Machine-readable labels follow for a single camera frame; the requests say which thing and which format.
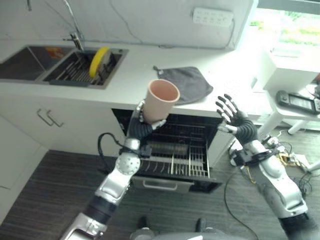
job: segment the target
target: white countertop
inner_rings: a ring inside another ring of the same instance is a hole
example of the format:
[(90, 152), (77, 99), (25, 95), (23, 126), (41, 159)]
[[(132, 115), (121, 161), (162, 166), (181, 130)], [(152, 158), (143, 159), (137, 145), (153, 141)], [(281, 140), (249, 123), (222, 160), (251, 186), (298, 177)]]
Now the white countertop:
[[(25, 45), (72, 46), (73, 43), (62, 40), (0, 40), (0, 61)], [(251, 69), (254, 59), (250, 57), (250, 52), (243, 49), (223, 52), (212, 49), (163, 49), (148, 45), (99, 42), (87, 42), (85, 46), (109, 46), (129, 50), (106, 89), (0, 82), (0, 96), (24, 95), (33, 98), (94, 101), (97, 104), (108, 104), (110, 108), (133, 109), (145, 97), (148, 82), (157, 79), (154, 65), (159, 69), (192, 66), (201, 71), (213, 86), (213, 92), (195, 103), (175, 106), (172, 113), (218, 117), (215, 101), (217, 96), (223, 93), (233, 96), (240, 107), (251, 115), (260, 115), (270, 109), (265, 94), (253, 93), (249, 87), (254, 76)]]

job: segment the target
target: table leg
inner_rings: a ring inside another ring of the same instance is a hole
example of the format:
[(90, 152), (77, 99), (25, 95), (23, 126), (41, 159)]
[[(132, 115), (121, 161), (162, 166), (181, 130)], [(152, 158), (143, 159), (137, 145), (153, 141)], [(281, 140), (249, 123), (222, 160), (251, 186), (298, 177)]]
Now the table leg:
[(309, 121), (306, 120), (299, 120), (296, 122), (295, 125), (293, 125), (289, 130), (288, 130), (288, 134), (293, 135), (296, 132), (299, 131), (299, 129), (302, 129)]
[(258, 129), (259, 140), (264, 139), (271, 130), (275, 129), (281, 123), (283, 119), (284, 117), (277, 111), (271, 113), (267, 121)]

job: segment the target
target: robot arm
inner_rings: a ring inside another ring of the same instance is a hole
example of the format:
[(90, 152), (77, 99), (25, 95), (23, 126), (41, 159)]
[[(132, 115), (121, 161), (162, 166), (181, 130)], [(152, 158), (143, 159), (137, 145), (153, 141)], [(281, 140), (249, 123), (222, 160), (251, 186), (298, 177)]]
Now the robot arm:
[[(127, 141), (140, 145), (137, 139)], [(96, 240), (102, 237), (139, 167), (138, 155), (123, 152), (117, 158), (113, 171), (103, 180), (85, 210), (78, 214), (60, 240)]]
[(308, 207), (298, 186), (289, 178), (285, 167), (259, 141), (257, 128), (239, 111), (232, 98), (225, 94), (217, 101), (218, 112), (227, 124), (221, 131), (231, 133), (247, 151), (250, 173), (259, 192), (290, 240), (314, 240), (320, 236), (319, 228), (309, 216)]
[(140, 168), (140, 140), (166, 123), (161, 120), (153, 124), (143, 121), (141, 101), (133, 111), (126, 140), (113, 171), (102, 181), (85, 210), (77, 215), (60, 240), (98, 240), (107, 230), (113, 216), (130, 186), (130, 180)]

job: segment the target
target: white wall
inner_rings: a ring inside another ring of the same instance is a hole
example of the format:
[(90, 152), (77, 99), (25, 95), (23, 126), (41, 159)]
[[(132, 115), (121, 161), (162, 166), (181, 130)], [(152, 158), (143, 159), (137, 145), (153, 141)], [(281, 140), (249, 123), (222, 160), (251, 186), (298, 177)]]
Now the white wall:
[[(61, 39), (69, 36), (71, 18), (61, 0), (1, 0), (0, 39)], [(256, 0), (69, 0), (86, 40), (98, 42), (167, 44), (223, 48), (232, 32), (229, 28), (192, 22), (195, 7), (234, 13), (236, 45)]]

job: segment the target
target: window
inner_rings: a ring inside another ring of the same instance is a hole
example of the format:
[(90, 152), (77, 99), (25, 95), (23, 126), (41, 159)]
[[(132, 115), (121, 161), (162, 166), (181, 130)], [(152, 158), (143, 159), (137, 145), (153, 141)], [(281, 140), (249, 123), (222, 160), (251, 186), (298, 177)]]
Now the window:
[(283, 44), (320, 46), (320, 15), (258, 8), (250, 25), (270, 50)]
[(320, 51), (320, 0), (260, 0), (250, 25), (274, 55)]

